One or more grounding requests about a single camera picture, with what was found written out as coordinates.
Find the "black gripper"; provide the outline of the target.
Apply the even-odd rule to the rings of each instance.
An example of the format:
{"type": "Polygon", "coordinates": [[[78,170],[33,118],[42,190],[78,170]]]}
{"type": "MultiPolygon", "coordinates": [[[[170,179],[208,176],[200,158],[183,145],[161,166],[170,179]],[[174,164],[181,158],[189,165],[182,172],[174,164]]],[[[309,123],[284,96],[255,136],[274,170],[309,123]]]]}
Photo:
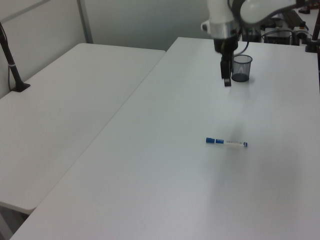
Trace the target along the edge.
{"type": "Polygon", "coordinates": [[[221,78],[224,79],[224,86],[230,87],[232,85],[232,72],[233,72],[233,52],[238,48],[238,36],[234,35],[224,39],[213,39],[214,49],[217,53],[228,54],[221,57],[220,71],[221,78]]]}

